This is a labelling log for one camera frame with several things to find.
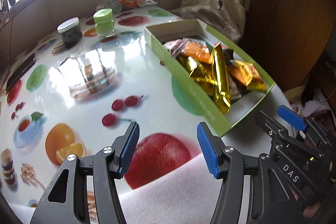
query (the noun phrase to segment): green lid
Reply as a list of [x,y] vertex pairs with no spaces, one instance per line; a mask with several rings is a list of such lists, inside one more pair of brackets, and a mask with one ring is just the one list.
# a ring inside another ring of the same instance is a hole
[[93,15],[95,23],[111,21],[113,17],[112,9],[102,9]]

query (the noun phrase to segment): green box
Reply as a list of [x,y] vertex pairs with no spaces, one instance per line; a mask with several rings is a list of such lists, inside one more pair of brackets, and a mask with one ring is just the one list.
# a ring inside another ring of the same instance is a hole
[[[144,30],[144,35],[147,45],[177,79],[181,88],[186,91],[190,99],[195,103],[199,111],[204,115],[219,136],[225,135],[232,127],[247,116],[253,108],[267,96],[275,85],[274,80],[246,52],[218,31],[198,19],[148,26]],[[268,86],[267,93],[250,92],[235,102],[228,113],[221,113],[202,88],[189,77],[185,68],[183,68],[177,60],[171,58],[163,46],[166,41],[190,37],[192,35],[203,37],[206,41],[214,45],[221,41],[224,45],[234,50],[235,59],[254,64],[264,83]]]

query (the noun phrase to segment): green jar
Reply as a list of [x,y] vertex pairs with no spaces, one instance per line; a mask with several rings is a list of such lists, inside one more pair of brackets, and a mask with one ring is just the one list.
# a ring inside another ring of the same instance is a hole
[[100,37],[114,35],[114,21],[112,9],[102,9],[93,15],[96,32]]

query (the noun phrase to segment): orange item in bag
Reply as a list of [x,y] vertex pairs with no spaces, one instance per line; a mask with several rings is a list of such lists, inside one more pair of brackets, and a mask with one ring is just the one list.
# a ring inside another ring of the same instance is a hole
[[211,64],[212,58],[208,47],[199,43],[189,41],[181,52],[185,56],[191,56],[192,58],[207,64]]

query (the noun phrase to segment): green circle print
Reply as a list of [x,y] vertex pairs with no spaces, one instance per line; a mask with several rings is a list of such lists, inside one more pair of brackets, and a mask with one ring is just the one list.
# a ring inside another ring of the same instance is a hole
[[44,81],[47,75],[47,66],[38,65],[29,76],[26,84],[27,90],[37,89]]
[[190,98],[187,93],[181,88],[180,84],[174,76],[171,77],[171,88],[173,90],[173,96],[178,102],[178,104],[186,111],[191,114],[201,116],[202,114],[198,111],[196,105]]
[[148,14],[152,17],[172,17],[173,15],[165,10],[151,9]]

